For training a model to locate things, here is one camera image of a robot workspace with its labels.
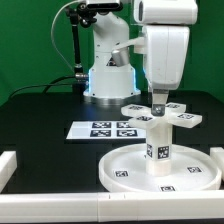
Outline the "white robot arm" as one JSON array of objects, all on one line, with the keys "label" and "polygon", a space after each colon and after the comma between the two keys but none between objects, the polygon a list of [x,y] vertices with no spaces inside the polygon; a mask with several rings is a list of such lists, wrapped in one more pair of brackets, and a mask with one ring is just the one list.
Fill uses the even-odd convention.
[{"label": "white robot arm", "polygon": [[134,0],[133,17],[142,27],[131,39],[127,23],[114,13],[124,0],[85,0],[87,18],[96,20],[94,64],[85,95],[118,101],[139,91],[129,61],[129,48],[143,56],[143,71],[152,93],[152,114],[165,114],[168,92],[178,88],[187,54],[188,26],[197,18],[195,0]]}]

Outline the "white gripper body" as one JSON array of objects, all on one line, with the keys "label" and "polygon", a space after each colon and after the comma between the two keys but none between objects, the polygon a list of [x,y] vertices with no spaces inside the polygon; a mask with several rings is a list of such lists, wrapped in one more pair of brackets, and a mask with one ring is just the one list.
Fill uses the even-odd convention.
[{"label": "white gripper body", "polygon": [[177,89],[185,65],[189,28],[148,25],[143,28],[143,33],[143,67],[149,86],[152,89]]}]

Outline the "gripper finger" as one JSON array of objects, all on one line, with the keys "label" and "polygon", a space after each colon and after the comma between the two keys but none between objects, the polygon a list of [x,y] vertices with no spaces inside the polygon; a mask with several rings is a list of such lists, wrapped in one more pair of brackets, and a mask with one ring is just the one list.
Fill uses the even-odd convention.
[{"label": "gripper finger", "polygon": [[168,99],[168,90],[154,89],[152,91],[152,108],[153,116],[163,116],[165,114],[165,106]]}]

